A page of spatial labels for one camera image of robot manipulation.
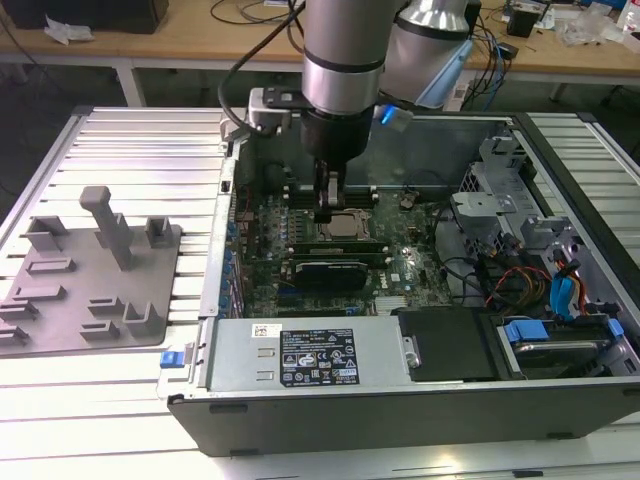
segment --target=slotted aluminum surface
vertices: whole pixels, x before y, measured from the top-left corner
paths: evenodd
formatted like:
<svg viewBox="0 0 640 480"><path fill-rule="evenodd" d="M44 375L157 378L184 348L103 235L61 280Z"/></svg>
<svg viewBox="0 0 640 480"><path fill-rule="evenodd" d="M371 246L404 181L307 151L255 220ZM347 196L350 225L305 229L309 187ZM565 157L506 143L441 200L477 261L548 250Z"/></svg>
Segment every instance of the slotted aluminum surface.
<svg viewBox="0 0 640 480"><path fill-rule="evenodd" d="M602 215L629 255L640 264L640 169L598 124L575 114L530 114L547 141ZM557 215L563 209L540 176L536 183Z"/></svg>
<svg viewBox="0 0 640 480"><path fill-rule="evenodd" d="M170 415L165 402L157 399L156 380L160 351L172 344L192 341L196 336L211 206L217 191L219 118L217 110L96 110L87 119L79 119L69 145L54 159L60 164L49 172L51 181L45 179L46 188L38 193L33 204L25 207L16 233L24 232L29 216L43 211L56 212L69 227L91 226L93 220L75 207L77 193L87 182L104 183L108 179L113 200L130 224L141 223L152 211L171 209L172 221L182 225L185 235L173 289L171 326L163 345L0 360L2 478L68 479L86 478L89 474L99 479L187 475L212 480L448 480L513 478L512 471L522 469L543 470L545 477L558 479L638 478L640 415L585 439L561 442L234 459L210 459L200 454L193 440ZM98 139L104 145L96 149L92 142L100 135L111 138L105 142ZM171 151L163 152L157 147L153 140L159 138L173 142ZM89 144L87 148L95 155L83 157L84 145ZM125 150L128 152L125 156L112 155ZM171 183L168 172L179 174L175 183ZM0 282L4 284L10 283L29 248L24 239L10 237L0 253Z"/></svg>

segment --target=green circuit board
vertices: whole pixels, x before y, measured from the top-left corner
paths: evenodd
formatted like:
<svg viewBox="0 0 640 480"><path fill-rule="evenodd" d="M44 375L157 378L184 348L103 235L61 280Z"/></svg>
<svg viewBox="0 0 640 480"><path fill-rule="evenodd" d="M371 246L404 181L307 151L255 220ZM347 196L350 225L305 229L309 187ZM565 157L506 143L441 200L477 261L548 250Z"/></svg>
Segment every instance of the green circuit board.
<svg viewBox="0 0 640 480"><path fill-rule="evenodd" d="M451 292L432 259L427 236L437 209L419 203L400 208L404 191L382 191L371 210L357 210L365 225L358 235L363 241L388 242L391 261L387 268L370 269L366 285L356 292L301 292L283 280L286 249L295 242L326 240L313 222L313 212L289 209L279 199L269 199L258 208L259 240L248 248L244 266L252 284L245 292L245 317L344 316L388 314L392 305L450 305Z"/></svg>

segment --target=robotic arm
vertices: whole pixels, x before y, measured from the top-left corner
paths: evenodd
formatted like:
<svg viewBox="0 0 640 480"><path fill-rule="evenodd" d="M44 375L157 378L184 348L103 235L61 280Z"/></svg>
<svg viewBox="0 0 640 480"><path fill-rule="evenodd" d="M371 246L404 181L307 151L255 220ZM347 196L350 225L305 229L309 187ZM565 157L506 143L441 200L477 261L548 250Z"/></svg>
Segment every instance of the robotic arm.
<svg viewBox="0 0 640 480"><path fill-rule="evenodd" d="M471 52L467 0L307 0L302 96L252 91L249 121L287 124L300 109L314 159L316 221L344 208L347 162L364 152L380 89L431 108L444 103ZM389 117L392 110L386 110Z"/></svg>

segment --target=motherboard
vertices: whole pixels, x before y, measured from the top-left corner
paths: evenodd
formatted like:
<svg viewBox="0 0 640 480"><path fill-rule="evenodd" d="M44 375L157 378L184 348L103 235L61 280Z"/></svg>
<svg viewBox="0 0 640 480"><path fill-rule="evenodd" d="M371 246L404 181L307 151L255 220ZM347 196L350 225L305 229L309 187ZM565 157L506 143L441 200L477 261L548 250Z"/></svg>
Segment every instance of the motherboard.
<svg viewBox="0 0 640 480"><path fill-rule="evenodd" d="M450 305L429 242L440 204L408 188L381 191L376 200L317 224L312 210L266 198L247 227L245 317L389 315Z"/></svg>

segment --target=silver cylinder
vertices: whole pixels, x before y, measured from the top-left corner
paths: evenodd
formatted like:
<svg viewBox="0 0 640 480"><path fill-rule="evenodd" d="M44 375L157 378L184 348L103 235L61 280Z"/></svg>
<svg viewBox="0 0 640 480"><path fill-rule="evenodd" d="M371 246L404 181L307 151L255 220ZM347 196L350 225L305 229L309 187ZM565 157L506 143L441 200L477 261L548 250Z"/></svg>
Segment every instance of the silver cylinder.
<svg viewBox="0 0 640 480"><path fill-rule="evenodd" d="M318 110L333 115L353 115L366 110L378 98L383 67L362 73L342 73L304 60L302 91Z"/></svg>
<svg viewBox="0 0 640 480"><path fill-rule="evenodd" d="M380 88L415 103L467 39L467 0L414 0L391 32Z"/></svg>
<svg viewBox="0 0 640 480"><path fill-rule="evenodd" d="M376 101L396 2L307 0L302 92L318 110L355 115Z"/></svg>
<svg viewBox="0 0 640 480"><path fill-rule="evenodd" d="M468 0L413 0L398 18L414 25L446 32L467 32L464 18Z"/></svg>
<svg viewBox="0 0 640 480"><path fill-rule="evenodd" d="M384 59L395 2L307 0L304 47L325 62L362 66Z"/></svg>

